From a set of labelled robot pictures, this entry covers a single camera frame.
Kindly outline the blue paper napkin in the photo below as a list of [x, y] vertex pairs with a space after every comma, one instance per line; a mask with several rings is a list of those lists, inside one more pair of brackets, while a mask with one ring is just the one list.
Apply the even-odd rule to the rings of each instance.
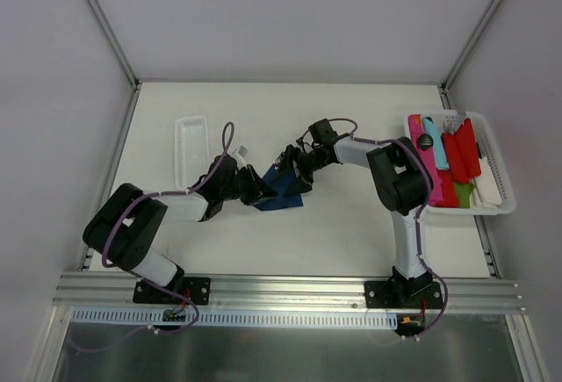
[[278, 180], [274, 181], [273, 178], [275, 175], [275, 167], [271, 165], [263, 175], [263, 181], [269, 185], [271, 189], [277, 192], [277, 196], [275, 198], [264, 200], [263, 202], [255, 205], [255, 208], [262, 212], [272, 212], [302, 207], [304, 203], [300, 194], [285, 194], [291, 184], [296, 181], [295, 173], [291, 170], [284, 177], [280, 177]]

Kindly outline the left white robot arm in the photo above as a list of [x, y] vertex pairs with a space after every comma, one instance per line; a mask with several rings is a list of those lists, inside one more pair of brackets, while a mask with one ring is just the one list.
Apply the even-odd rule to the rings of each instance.
[[252, 165], [221, 155], [186, 191], [146, 193], [134, 184], [122, 184], [87, 224], [83, 242], [101, 255], [104, 265], [143, 278], [162, 302], [173, 303], [183, 295], [184, 270], [153, 248], [172, 202], [178, 202], [188, 221], [204, 222], [227, 201], [255, 206], [276, 196]]

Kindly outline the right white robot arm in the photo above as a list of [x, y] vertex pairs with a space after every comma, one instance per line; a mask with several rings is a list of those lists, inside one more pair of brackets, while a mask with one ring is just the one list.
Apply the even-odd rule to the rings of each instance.
[[296, 180], [285, 191], [287, 196], [308, 193], [313, 188], [313, 173], [331, 164], [349, 164], [368, 169], [382, 205], [391, 213], [395, 240], [392, 270], [393, 297], [409, 308], [422, 301], [433, 282], [424, 255], [425, 208], [433, 181], [413, 142], [407, 137], [373, 141], [353, 133], [339, 134], [329, 119], [310, 125], [305, 135], [312, 144], [305, 147], [299, 138], [274, 161], [275, 179], [288, 172]]

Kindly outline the pink rolled napkin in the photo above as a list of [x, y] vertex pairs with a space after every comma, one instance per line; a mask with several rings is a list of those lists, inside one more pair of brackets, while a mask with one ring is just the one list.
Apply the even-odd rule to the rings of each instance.
[[434, 140], [425, 131], [422, 124], [422, 118], [419, 114], [409, 115], [407, 118], [408, 129], [410, 132], [410, 139], [414, 143], [417, 153], [421, 157], [431, 180], [433, 182], [433, 189], [430, 195], [429, 204], [431, 206], [438, 206], [443, 201], [442, 179], [438, 174], [435, 155], [434, 155]]

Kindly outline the light blue rolled napkin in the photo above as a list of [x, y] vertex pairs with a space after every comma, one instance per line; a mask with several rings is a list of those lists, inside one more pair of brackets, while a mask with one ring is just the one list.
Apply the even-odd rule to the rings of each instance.
[[435, 158], [436, 167], [440, 170], [447, 170], [450, 168], [447, 156], [442, 142], [442, 133], [434, 124], [430, 117], [422, 117], [421, 122], [425, 133], [427, 133], [433, 140], [433, 153]]

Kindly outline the red rolled napkin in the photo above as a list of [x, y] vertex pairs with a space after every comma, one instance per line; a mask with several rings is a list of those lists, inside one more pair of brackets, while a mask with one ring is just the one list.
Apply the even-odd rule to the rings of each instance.
[[456, 208], [459, 207], [460, 201], [458, 200], [454, 183], [468, 184], [469, 177], [456, 137], [452, 133], [443, 133], [442, 143], [448, 168], [438, 170], [438, 175], [442, 181], [441, 189], [443, 194], [443, 199], [438, 205], [445, 208]]
[[481, 174], [478, 143], [473, 131], [472, 121], [466, 118], [454, 133], [467, 176], [472, 179]]

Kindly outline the white napkin stack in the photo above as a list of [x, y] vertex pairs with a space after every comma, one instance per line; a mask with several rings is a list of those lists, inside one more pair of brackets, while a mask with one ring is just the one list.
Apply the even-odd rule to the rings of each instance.
[[479, 166], [480, 174], [472, 180], [474, 189], [470, 205], [472, 208], [498, 209], [502, 203], [502, 197], [485, 156], [479, 158]]

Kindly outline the large white basket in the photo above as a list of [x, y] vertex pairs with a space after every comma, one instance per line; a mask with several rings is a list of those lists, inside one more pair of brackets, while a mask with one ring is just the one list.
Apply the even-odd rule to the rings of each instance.
[[473, 131], [478, 143], [479, 158], [486, 157], [492, 169], [495, 182], [502, 197], [502, 203], [498, 209], [486, 208], [445, 208], [438, 206], [427, 207], [432, 213], [448, 215], [498, 215], [508, 214], [515, 210], [516, 202], [508, 173], [501, 158], [501, 152], [496, 144], [495, 138], [486, 119], [476, 112], [458, 113], [455, 110], [439, 110], [425, 112], [409, 112], [404, 116], [405, 135], [410, 138], [407, 118], [409, 115], [419, 114], [422, 117], [430, 117], [440, 132], [454, 133], [462, 125], [466, 118], [472, 121]]

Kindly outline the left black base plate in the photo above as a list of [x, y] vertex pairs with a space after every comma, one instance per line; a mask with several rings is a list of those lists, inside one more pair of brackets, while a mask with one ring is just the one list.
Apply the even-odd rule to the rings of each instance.
[[[182, 295], [197, 306], [209, 303], [212, 280], [208, 277], [176, 277], [165, 289]], [[148, 282], [141, 280], [136, 283], [133, 292], [133, 303], [142, 305], [180, 305], [182, 299], [163, 292]]]

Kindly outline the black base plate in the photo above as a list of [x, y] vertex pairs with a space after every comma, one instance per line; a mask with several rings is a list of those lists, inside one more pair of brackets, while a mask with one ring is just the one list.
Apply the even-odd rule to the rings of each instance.
[[368, 308], [428, 309], [443, 307], [441, 286], [437, 282], [421, 285], [401, 283], [394, 278], [364, 282], [364, 300]]
[[[209, 303], [212, 280], [208, 277], [176, 277], [165, 289], [182, 295], [197, 306]], [[148, 282], [141, 280], [136, 283], [133, 292], [133, 303], [142, 305], [180, 305], [182, 299], [163, 292]]]

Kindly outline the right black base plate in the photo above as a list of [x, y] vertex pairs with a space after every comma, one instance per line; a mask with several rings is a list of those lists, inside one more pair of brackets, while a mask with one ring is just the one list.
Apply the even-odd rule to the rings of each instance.
[[437, 282], [421, 285], [401, 283], [394, 278], [364, 282], [364, 300], [368, 308], [428, 309], [443, 307], [441, 286]]

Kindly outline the left aluminium frame post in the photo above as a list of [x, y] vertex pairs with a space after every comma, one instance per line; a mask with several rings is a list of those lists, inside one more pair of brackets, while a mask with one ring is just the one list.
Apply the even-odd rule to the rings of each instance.
[[109, 19], [104, 13], [104, 9], [99, 0], [84, 0], [87, 4], [90, 13], [95, 19], [100, 32], [103, 34], [106, 43], [111, 49], [120, 69], [126, 77], [126, 80], [133, 88], [137, 88], [139, 78], [135, 74], [130, 61], [127, 59], [125, 51], [123, 50], [117, 35], [115, 34]]

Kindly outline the aluminium frame post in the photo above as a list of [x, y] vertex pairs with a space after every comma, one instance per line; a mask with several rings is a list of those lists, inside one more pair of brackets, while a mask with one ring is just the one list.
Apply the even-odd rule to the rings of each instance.
[[485, 9], [479, 16], [476, 25], [472, 28], [468, 39], [464, 43], [458, 57], [453, 62], [450, 71], [441, 84], [441, 89], [444, 94], [446, 94], [450, 90], [453, 83], [458, 78], [458, 75], [462, 71], [465, 63], [468, 61], [472, 52], [479, 44], [479, 41], [484, 36], [487, 28], [491, 25], [492, 20], [494, 19], [497, 11], [502, 6], [503, 2], [504, 0], [489, 0], [487, 2]]
[[109, 19], [104, 13], [104, 9], [99, 0], [84, 0], [87, 4], [90, 13], [95, 19], [100, 32], [103, 34], [106, 43], [111, 49], [120, 69], [126, 77], [126, 80], [133, 88], [137, 88], [139, 78], [135, 74], [130, 61], [127, 59], [125, 51], [123, 50], [117, 35], [115, 34]]

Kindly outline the aluminium mounting rail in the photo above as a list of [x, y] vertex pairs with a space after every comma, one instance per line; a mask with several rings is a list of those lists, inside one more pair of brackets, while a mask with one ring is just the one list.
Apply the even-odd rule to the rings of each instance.
[[[288, 277], [209, 275], [210, 290], [201, 289], [206, 309], [284, 312], [396, 312], [397, 308], [367, 301], [374, 291], [365, 284], [375, 277]], [[449, 293], [446, 311], [453, 314], [528, 313], [519, 284], [497, 278], [450, 278], [442, 292]], [[62, 273], [52, 304], [55, 306], [135, 306], [154, 293], [137, 278], [115, 271], [66, 271]]]

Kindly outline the right aluminium frame post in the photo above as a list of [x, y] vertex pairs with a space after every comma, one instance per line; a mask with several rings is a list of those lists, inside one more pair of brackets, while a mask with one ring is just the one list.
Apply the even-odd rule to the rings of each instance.
[[491, 25], [492, 20], [494, 19], [497, 11], [502, 6], [503, 2], [504, 0], [489, 0], [487, 2], [485, 9], [479, 16], [476, 25], [472, 28], [468, 39], [464, 43], [458, 57], [453, 62], [450, 71], [441, 84], [441, 89], [444, 94], [446, 94], [450, 90], [453, 83], [458, 78], [458, 75], [462, 71], [465, 63], [468, 61], [472, 52], [479, 44], [479, 41], [484, 36], [487, 28]]

